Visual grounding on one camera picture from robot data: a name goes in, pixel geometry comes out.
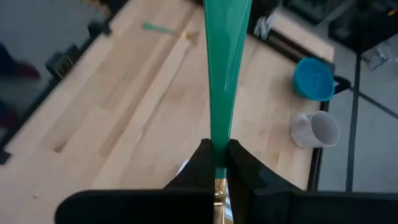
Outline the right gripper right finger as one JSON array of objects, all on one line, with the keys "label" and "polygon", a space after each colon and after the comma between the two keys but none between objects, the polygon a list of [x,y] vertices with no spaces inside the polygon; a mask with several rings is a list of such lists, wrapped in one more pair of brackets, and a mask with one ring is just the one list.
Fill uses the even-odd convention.
[{"label": "right gripper right finger", "polygon": [[235,139],[226,167],[234,223],[397,223],[397,194],[301,190]]}]

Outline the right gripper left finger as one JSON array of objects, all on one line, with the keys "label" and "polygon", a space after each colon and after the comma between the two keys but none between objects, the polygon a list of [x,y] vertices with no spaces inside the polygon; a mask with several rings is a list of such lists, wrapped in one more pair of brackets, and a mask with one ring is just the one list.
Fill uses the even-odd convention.
[{"label": "right gripper left finger", "polygon": [[56,209],[56,223],[213,223],[215,159],[202,139],[185,167],[162,189],[85,190]]}]

